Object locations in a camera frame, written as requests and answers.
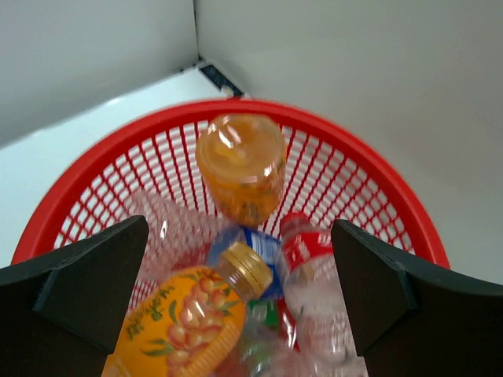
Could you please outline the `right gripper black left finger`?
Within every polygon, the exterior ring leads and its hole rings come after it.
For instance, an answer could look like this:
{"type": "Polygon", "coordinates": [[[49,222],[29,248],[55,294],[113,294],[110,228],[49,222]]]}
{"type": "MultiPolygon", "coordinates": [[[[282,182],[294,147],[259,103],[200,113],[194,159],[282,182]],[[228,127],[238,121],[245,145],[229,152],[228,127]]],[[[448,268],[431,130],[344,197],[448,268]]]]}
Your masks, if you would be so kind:
{"type": "Polygon", "coordinates": [[[99,376],[113,353],[149,227],[133,216],[1,270],[1,374],[99,376]]]}

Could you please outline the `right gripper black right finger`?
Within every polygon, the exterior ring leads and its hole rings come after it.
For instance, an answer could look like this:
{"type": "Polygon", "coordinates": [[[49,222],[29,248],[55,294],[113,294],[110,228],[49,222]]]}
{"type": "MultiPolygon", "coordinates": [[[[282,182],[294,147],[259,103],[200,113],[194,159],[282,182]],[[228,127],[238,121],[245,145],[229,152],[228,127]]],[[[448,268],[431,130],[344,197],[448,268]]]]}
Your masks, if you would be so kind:
{"type": "Polygon", "coordinates": [[[371,376],[500,376],[502,286],[456,273],[346,220],[332,248],[371,376]]]}

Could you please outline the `clear bottle red label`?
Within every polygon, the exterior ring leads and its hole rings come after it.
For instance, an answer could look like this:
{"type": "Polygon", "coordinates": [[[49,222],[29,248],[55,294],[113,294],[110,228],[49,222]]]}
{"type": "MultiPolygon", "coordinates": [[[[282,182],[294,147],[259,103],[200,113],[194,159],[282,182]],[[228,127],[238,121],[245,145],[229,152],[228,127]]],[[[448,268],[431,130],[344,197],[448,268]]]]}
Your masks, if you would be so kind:
{"type": "Polygon", "coordinates": [[[276,269],[299,349],[320,368],[357,360],[330,231],[290,212],[280,220],[280,237],[276,269]]]}

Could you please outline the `orange juice bottle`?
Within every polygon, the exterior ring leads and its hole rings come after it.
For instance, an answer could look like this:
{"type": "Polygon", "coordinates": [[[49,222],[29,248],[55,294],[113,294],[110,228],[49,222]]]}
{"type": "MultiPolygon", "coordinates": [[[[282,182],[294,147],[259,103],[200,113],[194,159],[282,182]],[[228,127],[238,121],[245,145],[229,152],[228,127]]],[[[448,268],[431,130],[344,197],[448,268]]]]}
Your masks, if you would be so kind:
{"type": "Polygon", "coordinates": [[[287,145],[270,117],[231,113],[214,118],[196,143],[196,163],[218,210],[256,228],[284,195],[287,145]]]}
{"type": "Polygon", "coordinates": [[[183,269],[123,322],[104,376],[209,376],[237,344],[247,304],[272,284],[270,267],[236,242],[213,266],[183,269]]]}

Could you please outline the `crushed green plastic bottle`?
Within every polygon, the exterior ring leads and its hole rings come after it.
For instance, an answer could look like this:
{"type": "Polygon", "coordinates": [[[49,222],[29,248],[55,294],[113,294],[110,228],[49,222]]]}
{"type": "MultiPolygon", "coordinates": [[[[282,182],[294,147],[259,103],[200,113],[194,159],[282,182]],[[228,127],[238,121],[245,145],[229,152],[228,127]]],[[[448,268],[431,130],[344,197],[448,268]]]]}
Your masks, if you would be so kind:
{"type": "Polygon", "coordinates": [[[276,299],[261,299],[250,301],[248,311],[259,323],[264,324],[277,335],[280,333],[280,314],[276,299]]]}

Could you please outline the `clear bottle blue label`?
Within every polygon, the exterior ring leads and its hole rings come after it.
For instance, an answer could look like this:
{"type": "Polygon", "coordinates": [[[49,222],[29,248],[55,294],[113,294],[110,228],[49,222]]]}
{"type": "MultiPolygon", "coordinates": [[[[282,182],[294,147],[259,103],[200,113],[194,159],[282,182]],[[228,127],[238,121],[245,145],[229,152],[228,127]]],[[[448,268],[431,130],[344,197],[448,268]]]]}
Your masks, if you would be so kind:
{"type": "Polygon", "coordinates": [[[275,257],[280,250],[280,240],[264,232],[250,229],[244,226],[232,225],[223,229],[209,248],[205,263],[215,265],[219,255],[235,242],[245,243],[268,265],[272,274],[273,282],[265,290],[260,300],[278,300],[284,297],[280,277],[275,267],[275,257]]]}

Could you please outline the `clear plastic bottle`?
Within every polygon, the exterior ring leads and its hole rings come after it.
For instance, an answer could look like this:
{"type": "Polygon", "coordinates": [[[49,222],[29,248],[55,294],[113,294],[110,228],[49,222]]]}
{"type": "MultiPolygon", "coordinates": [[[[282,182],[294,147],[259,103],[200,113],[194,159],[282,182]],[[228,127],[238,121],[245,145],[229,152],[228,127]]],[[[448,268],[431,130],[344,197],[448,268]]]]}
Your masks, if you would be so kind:
{"type": "Polygon", "coordinates": [[[164,281],[173,272],[204,263],[209,247],[229,221],[183,207],[152,192],[127,200],[129,215],[145,217],[149,235],[138,277],[164,281]]]}

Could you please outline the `red mesh plastic basket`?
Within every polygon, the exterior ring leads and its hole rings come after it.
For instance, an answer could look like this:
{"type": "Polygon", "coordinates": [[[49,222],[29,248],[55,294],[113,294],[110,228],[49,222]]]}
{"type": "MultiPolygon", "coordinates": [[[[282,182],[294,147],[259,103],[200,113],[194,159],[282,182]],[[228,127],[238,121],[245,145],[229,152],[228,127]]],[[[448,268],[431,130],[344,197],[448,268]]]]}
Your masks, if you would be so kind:
{"type": "MultiPolygon", "coordinates": [[[[287,134],[288,194],[279,213],[300,206],[330,224],[346,218],[368,234],[442,267],[449,265],[431,219],[400,175],[361,140],[316,115],[266,101],[202,101],[152,113],[84,152],[31,216],[12,265],[92,237],[128,219],[123,202],[147,189],[200,212],[215,205],[196,169],[196,138],[226,112],[259,113],[287,134]]],[[[152,290],[135,281],[128,306],[152,290]]]]}

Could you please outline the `left blue corner sticker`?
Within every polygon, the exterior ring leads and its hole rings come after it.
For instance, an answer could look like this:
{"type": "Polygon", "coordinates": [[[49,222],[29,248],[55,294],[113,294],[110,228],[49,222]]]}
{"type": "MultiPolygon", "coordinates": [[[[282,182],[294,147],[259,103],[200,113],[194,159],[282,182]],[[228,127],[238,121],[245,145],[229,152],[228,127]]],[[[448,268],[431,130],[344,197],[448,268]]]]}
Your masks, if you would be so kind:
{"type": "Polygon", "coordinates": [[[212,63],[203,63],[198,70],[227,98],[243,97],[245,92],[212,63]]]}

